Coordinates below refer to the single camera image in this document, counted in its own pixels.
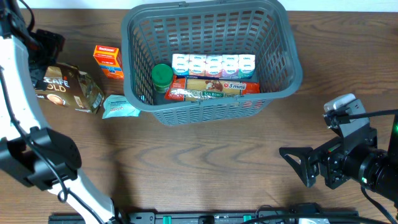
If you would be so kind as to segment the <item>Nescafe Gold coffee pouch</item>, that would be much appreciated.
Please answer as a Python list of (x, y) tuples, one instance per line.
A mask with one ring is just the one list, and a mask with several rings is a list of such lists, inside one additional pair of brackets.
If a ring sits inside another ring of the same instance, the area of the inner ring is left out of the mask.
[(49, 66), (44, 82), (47, 89), (36, 89), (36, 97), (58, 106), (95, 114), (104, 100), (103, 91), (91, 75), (67, 63)]

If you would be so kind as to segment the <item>green lid glass jar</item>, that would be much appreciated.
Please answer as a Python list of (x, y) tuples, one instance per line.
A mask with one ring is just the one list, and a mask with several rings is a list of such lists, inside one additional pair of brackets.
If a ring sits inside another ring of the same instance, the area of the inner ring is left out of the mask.
[(166, 64), (157, 64), (151, 72), (154, 88), (158, 93), (166, 93), (173, 80), (173, 70)]

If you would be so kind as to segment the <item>San Remo spaghetti packet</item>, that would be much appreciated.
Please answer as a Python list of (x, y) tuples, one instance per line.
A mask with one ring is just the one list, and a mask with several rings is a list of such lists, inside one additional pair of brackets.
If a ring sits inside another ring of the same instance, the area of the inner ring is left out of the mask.
[(258, 93), (260, 93), (260, 86), (253, 82), (175, 78), (165, 94), (165, 99), (198, 101)]

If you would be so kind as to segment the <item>dark grey plastic basket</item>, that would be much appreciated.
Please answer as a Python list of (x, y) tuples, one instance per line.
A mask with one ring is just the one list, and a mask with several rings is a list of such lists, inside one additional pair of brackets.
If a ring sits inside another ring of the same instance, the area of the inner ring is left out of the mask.
[[(258, 114), (301, 86), (303, 70), (278, 1), (162, 2), (132, 8), (121, 24), (124, 95), (169, 126)], [(253, 54), (259, 93), (215, 100), (167, 100), (152, 69), (173, 54)]]

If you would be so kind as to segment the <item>Kleenex tissue multipack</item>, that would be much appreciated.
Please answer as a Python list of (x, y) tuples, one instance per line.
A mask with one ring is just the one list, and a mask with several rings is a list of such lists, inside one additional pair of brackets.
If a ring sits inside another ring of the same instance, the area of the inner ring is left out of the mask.
[(251, 78), (256, 68), (252, 54), (173, 54), (172, 70), (177, 77), (210, 79)]

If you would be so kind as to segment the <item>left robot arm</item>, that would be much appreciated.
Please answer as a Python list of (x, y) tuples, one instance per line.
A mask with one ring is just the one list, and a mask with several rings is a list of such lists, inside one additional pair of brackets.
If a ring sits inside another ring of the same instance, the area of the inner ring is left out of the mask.
[(19, 1), (1, 1), (1, 170), (74, 208), (86, 223), (129, 223), (86, 176), (74, 141), (54, 131), (35, 95), (65, 39), (25, 23)]

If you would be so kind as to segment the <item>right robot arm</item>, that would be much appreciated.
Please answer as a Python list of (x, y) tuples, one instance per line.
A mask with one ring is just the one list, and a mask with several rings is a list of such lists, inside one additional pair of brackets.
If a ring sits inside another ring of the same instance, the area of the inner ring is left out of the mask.
[(363, 188), (397, 202), (397, 120), (393, 120), (389, 147), (377, 146), (377, 130), (369, 119), (397, 115), (397, 110), (368, 113), (353, 94), (341, 95), (324, 105), (323, 118), (336, 137), (321, 146), (282, 147), (280, 155), (306, 187), (321, 175), (325, 185), (336, 189), (350, 179)]

